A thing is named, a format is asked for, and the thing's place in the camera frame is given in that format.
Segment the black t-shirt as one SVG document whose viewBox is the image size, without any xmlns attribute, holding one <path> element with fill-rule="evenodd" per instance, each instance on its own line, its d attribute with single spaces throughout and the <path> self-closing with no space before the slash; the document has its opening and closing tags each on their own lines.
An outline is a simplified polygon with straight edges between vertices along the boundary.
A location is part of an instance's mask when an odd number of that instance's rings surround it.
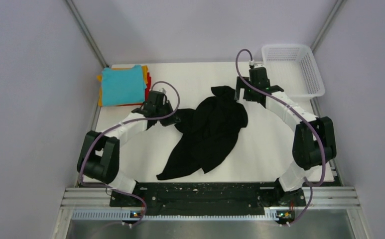
<svg viewBox="0 0 385 239">
<path fill-rule="evenodd" d="M 218 167 L 234 149 L 239 132 L 248 125 L 245 107 L 235 100 L 229 86 L 211 88 L 212 96 L 195 109 L 177 110 L 182 133 L 158 180 L 189 176 L 198 170 L 208 173 Z"/>
</svg>

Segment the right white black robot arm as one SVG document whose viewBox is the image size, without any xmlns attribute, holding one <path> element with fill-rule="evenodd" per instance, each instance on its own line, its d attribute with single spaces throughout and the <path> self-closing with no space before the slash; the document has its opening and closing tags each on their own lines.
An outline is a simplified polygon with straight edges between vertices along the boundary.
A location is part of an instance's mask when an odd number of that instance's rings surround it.
<svg viewBox="0 0 385 239">
<path fill-rule="evenodd" d="M 278 85 L 272 86 L 265 67 L 250 67 L 249 76 L 237 76 L 235 99 L 244 99 L 262 105 L 277 115 L 294 133 L 293 162 L 277 178 L 280 185 L 273 191 L 273 199 L 279 205 L 287 205 L 293 199 L 293 191 L 308 182 L 307 173 L 320 167 L 320 186 L 327 172 L 326 164 L 337 155 L 333 122 L 329 117 L 318 117 L 294 102 Z"/>
</svg>

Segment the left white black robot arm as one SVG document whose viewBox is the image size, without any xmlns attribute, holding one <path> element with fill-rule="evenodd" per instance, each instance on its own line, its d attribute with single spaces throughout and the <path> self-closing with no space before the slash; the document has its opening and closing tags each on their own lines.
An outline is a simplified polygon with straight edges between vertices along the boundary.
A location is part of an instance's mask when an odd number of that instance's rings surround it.
<svg viewBox="0 0 385 239">
<path fill-rule="evenodd" d="M 120 171 L 120 147 L 157 122 L 162 126 L 178 123 L 175 111 L 164 90 L 150 91 L 142 106 L 121 122 L 103 132 L 86 133 L 77 163 L 79 183 L 120 191 L 126 204 L 138 204 L 141 193 L 135 189 L 137 181 Z"/>
</svg>

